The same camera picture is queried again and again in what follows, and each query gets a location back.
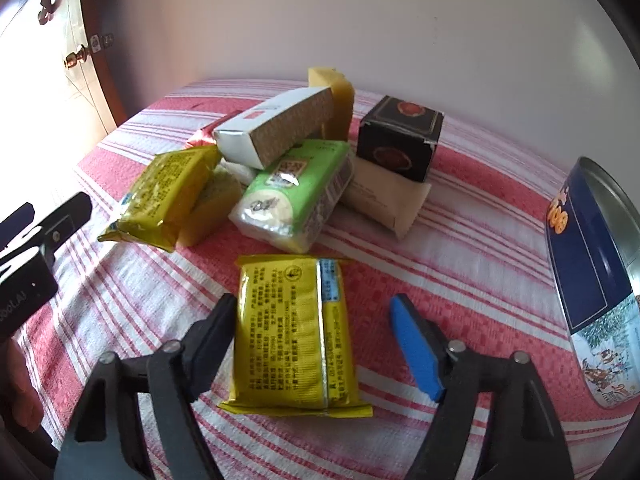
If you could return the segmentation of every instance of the red snack package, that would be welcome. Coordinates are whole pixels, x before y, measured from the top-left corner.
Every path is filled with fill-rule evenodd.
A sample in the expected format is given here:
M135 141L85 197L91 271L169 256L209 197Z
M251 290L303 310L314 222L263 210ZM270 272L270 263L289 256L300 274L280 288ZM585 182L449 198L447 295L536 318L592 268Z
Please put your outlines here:
M184 147L195 148L196 146L207 146L209 144L215 144L216 139L213 138L213 129L217 128L222 123L226 123L229 119L241 113L242 110L234 110L227 115L213 121L212 123L201 127L191 137L189 137L189 140L185 142Z

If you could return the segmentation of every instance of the person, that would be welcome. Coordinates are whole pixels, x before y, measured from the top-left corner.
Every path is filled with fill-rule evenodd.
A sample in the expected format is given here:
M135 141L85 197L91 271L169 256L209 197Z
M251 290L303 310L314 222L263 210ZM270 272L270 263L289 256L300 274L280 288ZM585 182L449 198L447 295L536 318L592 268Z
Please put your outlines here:
M44 408L37 391L31 384L22 349L13 339L9 339L6 344L8 382L15 392L12 396L12 414L17 424L33 433L42 422Z

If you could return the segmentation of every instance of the metal screw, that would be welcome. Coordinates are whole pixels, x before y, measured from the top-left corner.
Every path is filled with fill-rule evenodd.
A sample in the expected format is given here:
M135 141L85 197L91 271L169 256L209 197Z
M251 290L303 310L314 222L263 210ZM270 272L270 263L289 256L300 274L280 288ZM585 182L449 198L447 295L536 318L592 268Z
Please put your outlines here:
M449 341L449 351L454 354L460 354L466 350L466 345L460 339L452 339Z
M171 339L171 341L167 341L162 345L162 351L167 354L175 354L176 352L179 352L181 348L182 343L177 339Z
M103 364L103 365L110 365L111 363L113 363L116 360L116 354L115 352L105 352L104 354L102 354L100 356L99 361Z
M518 350L513 353L513 360L516 361L519 365L525 365L530 361L530 357L526 352Z

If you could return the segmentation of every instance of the red and white tablecloth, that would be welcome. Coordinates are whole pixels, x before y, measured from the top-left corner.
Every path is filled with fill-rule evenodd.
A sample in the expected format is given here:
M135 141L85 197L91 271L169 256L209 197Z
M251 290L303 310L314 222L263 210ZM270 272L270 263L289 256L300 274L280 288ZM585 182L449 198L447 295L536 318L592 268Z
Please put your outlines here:
M87 192L91 221L60 251L60 292L20 331L31 375L44 402L44 425L60 444L73 406L98 356L149 354L181 337L224 292L238 290L241 254L270 253L227 222L193 248L173 254L134 244L98 243L116 202L155 153L176 150L196 130L299 82L208 80L141 111L107 136L57 183L56 201ZM382 95L357 92L358 119ZM388 324L388 300L405 292L450 338L508 356L532 354L570 446L576 478L587 478L626 426L636 402L604 410L585 386L566 332L546 259L546 206L564 173L487 130L446 118L430 170L433 188L402 242L385 228L338 206L316 244L354 262L344 267L353 352L362 398L374 417L233 416L216 405L228 393L231 355L211 391L194 405L202 432L227 478L393 478L413 461L435 405L412 380ZM476 409L459 478L469 478L488 415ZM154 433L150 456L169 476Z

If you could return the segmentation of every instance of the green snack package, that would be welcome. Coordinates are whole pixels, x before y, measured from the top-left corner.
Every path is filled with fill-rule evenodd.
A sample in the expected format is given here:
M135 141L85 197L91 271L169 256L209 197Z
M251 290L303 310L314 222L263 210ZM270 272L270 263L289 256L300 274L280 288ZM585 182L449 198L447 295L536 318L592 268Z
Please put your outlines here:
M348 143L304 140L258 174L229 218L246 236L306 253L352 176Z

